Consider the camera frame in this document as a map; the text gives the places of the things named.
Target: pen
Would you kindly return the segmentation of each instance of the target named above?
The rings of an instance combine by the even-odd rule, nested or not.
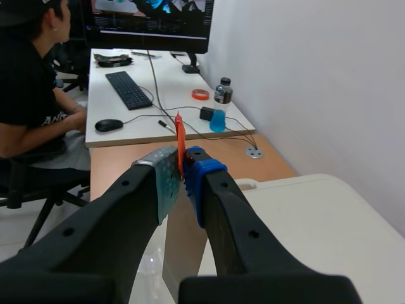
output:
[[[163,122],[162,120],[159,120],[159,124],[160,124],[162,127],[168,129],[171,133],[173,133],[173,134],[176,135],[176,131],[174,131],[173,128],[170,127],[167,123]]]

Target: monitor screen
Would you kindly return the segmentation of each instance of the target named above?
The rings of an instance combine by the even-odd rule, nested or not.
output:
[[[82,0],[92,48],[206,53],[214,0]]]

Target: blue gripper pad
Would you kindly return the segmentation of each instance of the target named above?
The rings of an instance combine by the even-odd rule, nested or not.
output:
[[[135,161],[134,165],[150,165],[155,169],[156,190],[158,193],[158,220],[159,225],[161,225],[178,198],[182,181],[178,170],[177,148],[165,146],[157,149],[141,160]]]
[[[188,193],[187,196],[190,198],[192,206],[194,207],[194,211],[196,212],[198,224],[201,228],[204,228],[201,218],[201,186],[203,178],[207,173],[219,170],[227,171],[228,168],[218,160],[214,160],[212,158],[190,163],[190,161],[187,159],[187,155],[189,152],[196,151],[205,153],[205,150],[200,147],[189,148],[186,151],[186,157],[183,161],[184,184],[185,190]]]

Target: red object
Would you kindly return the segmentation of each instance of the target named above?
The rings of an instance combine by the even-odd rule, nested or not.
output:
[[[208,100],[209,92],[205,90],[194,90],[192,91],[192,97],[196,100]]]
[[[185,155],[185,129],[182,117],[177,112],[175,119],[176,123],[176,133],[177,133],[177,149],[178,149],[178,169],[183,177],[183,159]]]

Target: man's hand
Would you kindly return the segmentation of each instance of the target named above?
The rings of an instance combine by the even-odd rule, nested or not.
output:
[[[85,111],[78,112],[76,114],[70,115],[65,119],[70,130],[79,130],[81,133],[86,133],[86,120],[87,113]]]

